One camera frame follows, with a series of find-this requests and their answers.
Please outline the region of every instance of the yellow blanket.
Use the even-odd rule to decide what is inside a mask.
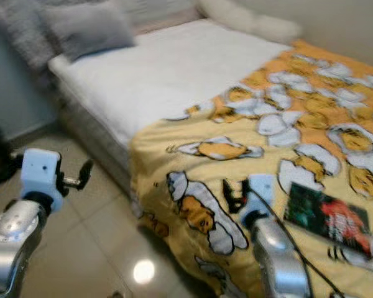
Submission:
[[[142,220],[180,264],[219,296],[262,297],[239,214],[251,174],[274,175],[281,217],[296,182],[364,208],[373,232],[373,67],[298,41],[184,117],[140,131],[131,155]],[[341,248],[287,227],[342,291],[373,298],[372,271],[349,264]],[[369,249],[366,238],[361,243]],[[315,297],[329,297],[330,287],[310,273]]]

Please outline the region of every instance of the mattress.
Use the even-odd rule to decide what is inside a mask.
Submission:
[[[121,148],[162,118],[179,117],[224,86],[289,49],[252,35],[197,20],[136,37],[137,46],[48,66],[73,105],[91,114]],[[125,169],[127,158],[121,158]]]

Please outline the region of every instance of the white wall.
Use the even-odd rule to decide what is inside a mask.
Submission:
[[[304,39],[373,65],[373,0],[237,0],[259,13],[295,20]]]
[[[27,68],[0,35],[0,127],[8,139],[56,119],[49,99],[38,92]]]

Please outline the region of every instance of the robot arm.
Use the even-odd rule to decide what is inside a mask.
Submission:
[[[78,179],[64,177],[60,162],[57,152],[25,152],[21,199],[0,215],[0,298],[19,297],[28,260],[40,243],[48,216],[61,209],[67,187],[83,189],[90,177],[92,161],[85,163]]]

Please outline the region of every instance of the book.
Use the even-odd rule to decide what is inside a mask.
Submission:
[[[363,208],[293,183],[283,218],[338,245],[370,255],[369,219]]]

